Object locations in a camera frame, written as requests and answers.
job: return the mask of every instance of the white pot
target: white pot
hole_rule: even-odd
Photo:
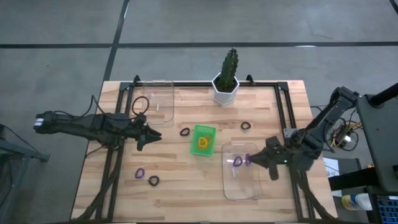
[[[227,104],[232,103],[235,100],[235,95],[239,88],[239,81],[236,79],[236,77],[234,77],[236,86],[235,86],[235,89],[231,93],[221,92],[221,91],[217,90],[217,87],[215,85],[215,80],[220,75],[221,75],[221,72],[219,74],[217,74],[216,77],[214,77],[214,79],[211,81],[211,84],[213,85],[213,89],[214,89],[214,97],[213,98],[217,103],[219,103],[221,105],[227,105]]]

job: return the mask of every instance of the green plastic box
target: green plastic box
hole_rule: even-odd
[[[216,132],[217,129],[211,126],[205,125],[195,125],[195,129],[193,130],[193,137],[191,141],[191,149],[190,152],[192,154],[201,155],[201,156],[212,156],[214,151],[214,145],[216,142]],[[200,137],[210,136],[211,144],[204,150],[198,148],[198,140]]]

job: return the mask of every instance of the gray floor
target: gray floor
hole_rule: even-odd
[[[0,0],[0,44],[111,43],[123,0]],[[397,41],[398,15],[388,0],[131,0],[121,42]],[[209,80],[228,49],[119,49],[111,80]],[[305,80],[312,105],[338,86],[376,93],[397,81],[398,47],[238,48],[237,76]],[[45,110],[80,114],[101,89],[109,49],[0,49],[0,123],[41,151],[32,162],[13,219],[67,220],[87,141],[34,133]],[[363,134],[353,152],[371,158]]]

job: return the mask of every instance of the purple ring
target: purple ring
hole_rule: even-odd
[[[246,155],[245,155],[245,163],[246,163],[246,166],[249,166],[250,164],[251,164],[251,161],[249,160],[249,153],[246,153]]]
[[[138,168],[137,171],[136,171],[136,179],[141,179],[141,178],[144,177],[144,175],[145,175],[145,170],[143,168]]]
[[[243,163],[242,157],[236,156],[236,158],[234,159],[234,162],[232,163],[232,166],[239,167],[242,165],[242,163]]]

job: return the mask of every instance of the wooden tabletop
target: wooden tabletop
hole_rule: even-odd
[[[304,82],[300,80],[288,83],[297,126],[304,128],[312,120]],[[105,112],[114,113],[119,84],[120,82],[104,83],[99,103]],[[133,99],[141,95],[142,88],[135,88]],[[285,117],[288,119],[285,101],[283,103]],[[273,88],[240,87],[233,104],[219,106],[213,101],[212,87],[175,87],[174,104],[174,125],[171,128],[154,128],[162,133],[161,141],[147,144],[139,152],[135,140],[128,139],[123,155],[114,222],[297,221],[286,166],[278,166],[277,181],[271,181],[268,170],[259,169],[263,191],[259,200],[227,200],[223,193],[221,148],[224,144],[231,141],[251,142],[260,151],[265,146],[265,138],[277,136],[283,141]],[[252,126],[245,133],[240,128],[243,121]],[[215,153],[212,157],[190,154],[190,141],[196,124],[217,128]],[[191,134],[181,137],[179,132],[182,128],[190,128]],[[88,152],[99,146],[97,142],[90,142]],[[101,149],[85,160],[72,218],[78,217],[98,193],[105,157],[106,150]],[[140,167],[146,171],[143,180],[134,178]],[[152,175],[160,177],[160,184],[156,187],[151,187],[147,182],[147,178]],[[308,171],[308,181],[320,203],[336,217],[322,158],[315,161]],[[306,217],[307,209],[302,192],[300,196]],[[108,204],[105,203],[104,214],[107,210]]]

